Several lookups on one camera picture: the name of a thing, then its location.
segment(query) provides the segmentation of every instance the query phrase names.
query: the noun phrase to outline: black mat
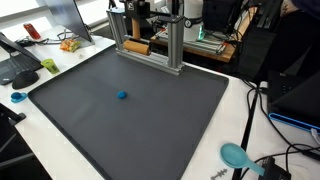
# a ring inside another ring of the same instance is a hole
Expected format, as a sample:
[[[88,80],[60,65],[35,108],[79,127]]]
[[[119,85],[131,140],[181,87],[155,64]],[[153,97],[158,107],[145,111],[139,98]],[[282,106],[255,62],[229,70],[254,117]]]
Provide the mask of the black mat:
[[[227,84],[191,67],[173,76],[111,47],[29,98],[106,179],[173,180],[183,175]],[[118,99],[119,91],[127,98]]]

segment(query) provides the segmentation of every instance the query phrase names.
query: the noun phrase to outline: small blue ball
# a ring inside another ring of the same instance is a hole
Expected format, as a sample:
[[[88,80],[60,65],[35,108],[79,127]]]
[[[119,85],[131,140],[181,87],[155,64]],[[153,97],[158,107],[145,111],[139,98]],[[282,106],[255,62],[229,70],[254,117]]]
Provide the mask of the small blue ball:
[[[119,99],[124,99],[124,98],[127,97],[127,93],[124,92],[124,91],[119,91],[117,96],[118,96]]]

